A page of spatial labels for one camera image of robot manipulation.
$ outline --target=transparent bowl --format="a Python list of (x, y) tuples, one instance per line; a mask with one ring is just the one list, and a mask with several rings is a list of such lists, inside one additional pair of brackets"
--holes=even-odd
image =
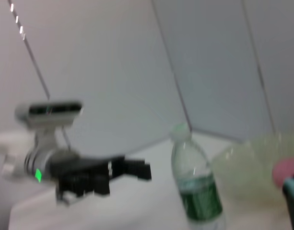
[(252, 205), (285, 203), (272, 180), (272, 168), (281, 159), (294, 157), (294, 134), (266, 136), (235, 144), (211, 164), (220, 193)]

